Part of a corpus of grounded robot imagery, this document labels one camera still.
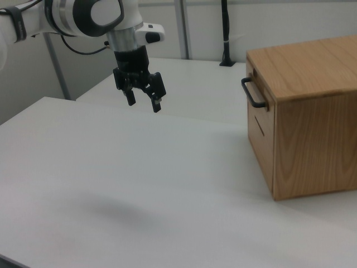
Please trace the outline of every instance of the white table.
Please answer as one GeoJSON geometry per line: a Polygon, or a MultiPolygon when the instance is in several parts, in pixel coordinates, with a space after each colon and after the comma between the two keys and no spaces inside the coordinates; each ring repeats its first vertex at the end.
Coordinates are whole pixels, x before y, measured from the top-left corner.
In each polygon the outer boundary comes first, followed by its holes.
{"type": "Polygon", "coordinates": [[[44,98],[0,126],[0,254],[31,268],[355,267],[356,203],[274,202],[238,125],[44,98]]]}
{"type": "MultiPolygon", "coordinates": [[[[160,114],[247,125],[247,98],[240,85],[244,63],[230,68],[215,61],[151,58],[149,71],[160,72],[166,88],[160,114]]],[[[137,103],[129,107],[111,75],[77,101],[152,112],[148,96],[139,89],[134,93],[137,103]]]]}

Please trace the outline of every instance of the black cable stand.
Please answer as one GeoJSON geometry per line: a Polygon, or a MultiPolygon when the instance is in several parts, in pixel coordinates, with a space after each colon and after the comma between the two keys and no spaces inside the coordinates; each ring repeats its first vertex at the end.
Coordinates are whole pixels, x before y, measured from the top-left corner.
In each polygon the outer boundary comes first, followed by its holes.
{"type": "Polygon", "coordinates": [[[223,51],[222,62],[219,65],[232,67],[235,64],[235,61],[232,61],[229,55],[229,16],[228,16],[227,0],[222,0],[222,21],[223,21],[224,51],[223,51]]]}

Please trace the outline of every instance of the box handle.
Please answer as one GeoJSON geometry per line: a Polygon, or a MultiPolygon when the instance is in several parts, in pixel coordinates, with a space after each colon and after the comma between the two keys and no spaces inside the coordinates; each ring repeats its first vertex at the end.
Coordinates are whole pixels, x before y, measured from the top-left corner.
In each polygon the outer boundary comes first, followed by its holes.
{"type": "Polygon", "coordinates": [[[249,92],[249,89],[247,88],[247,86],[245,85],[246,83],[249,83],[251,82],[252,79],[250,77],[247,77],[247,78],[243,78],[242,79],[242,87],[249,99],[249,102],[251,103],[251,105],[254,107],[254,108],[264,108],[267,106],[267,103],[266,102],[255,102],[252,95],[250,94],[249,92]]]}

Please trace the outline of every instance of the wooden box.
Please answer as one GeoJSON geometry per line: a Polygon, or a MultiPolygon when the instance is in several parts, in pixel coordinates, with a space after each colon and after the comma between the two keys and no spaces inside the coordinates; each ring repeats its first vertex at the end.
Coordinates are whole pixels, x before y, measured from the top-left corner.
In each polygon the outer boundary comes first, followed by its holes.
{"type": "Polygon", "coordinates": [[[275,200],[357,189],[357,36],[248,51],[242,85],[275,200]]]}

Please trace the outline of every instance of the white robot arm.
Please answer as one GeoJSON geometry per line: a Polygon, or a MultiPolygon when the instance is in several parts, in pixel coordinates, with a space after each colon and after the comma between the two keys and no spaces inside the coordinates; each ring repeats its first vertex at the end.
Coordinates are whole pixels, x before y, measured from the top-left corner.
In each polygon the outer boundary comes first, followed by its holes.
{"type": "Polygon", "coordinates": [[[132,88],[143,90],[158,112],[166,94],[160,73],[150,74],[146,45],[163,41],[161,25],[144,23],[137,0],[33,0],[0,10],[0,70],[6,63],[7,46],[29,36],[52,32],[62,36],[107,35],[118,67],[117,88],[129,105],[135,103],[132,88]]]}

